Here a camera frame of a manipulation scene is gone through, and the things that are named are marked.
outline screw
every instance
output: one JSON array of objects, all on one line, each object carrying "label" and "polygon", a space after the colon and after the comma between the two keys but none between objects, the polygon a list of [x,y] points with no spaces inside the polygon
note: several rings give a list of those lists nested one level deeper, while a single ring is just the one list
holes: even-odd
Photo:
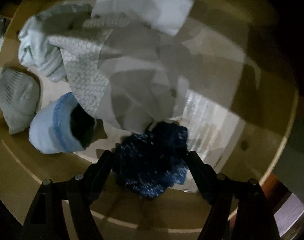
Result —
[{"label": "screw", "polygon": [[51,181],[50,179],[44,179],[44,180],[43,180],[43,185],[44,185],[44,186],[47,186],[47,185],[49,185],[51,182],[52,182],[52,181]]},{"label": "screw", "polygon": [[256,184],[258,184],[258,181],[256,179],[249,179],[249,182],[251,185],[255,186]]},{"label": "screw", "polygon": [[222,174],[222,173],[219,173],[218,175],[216,175],[216,178],[218,179],[218,180],[225,180],[225,175],[224,174]]},{"label": "screw", "polygon": [[75,175],[74,178],[75,178],[76,180],[81,180],[81,179],[84,178],[84,175],[83,175],[82,173],[80,173],[80,174]]}]

